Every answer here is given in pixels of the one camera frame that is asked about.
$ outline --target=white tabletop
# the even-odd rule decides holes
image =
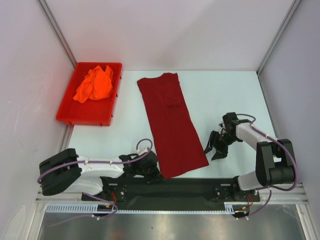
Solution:
[[[124,71],[110,126],[74,126],[69,148],[92,158],[113,158],[135,152],[140,139],[153,136],[137,81],[178,73],[182,93],[203,148],[228,112],[257,118],[255,125],[274,135],[264,96],[254,71]],[[233,178],[255,170],[256,152],[244,142],[229,147],[228,157],[187,172],[182,178]]]

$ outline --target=maroon fabric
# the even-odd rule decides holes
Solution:
[[[164,73],[156,78],[142,78],[137,84],[164,178],[208,166],[189,116],[178,74]]]

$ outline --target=white wall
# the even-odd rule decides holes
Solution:
[[[73,67],[35,0],[1,1],[0,31],[1,236],[21,205],[21,232],[30,224],[39,163],[65,129],[55,115]]]
[[[47,0],[77,61],[256,71],[293,0]]]
[[[320,223],[320,1],[302,1],[262,72],[270,113],[294,145],[300,180]]]

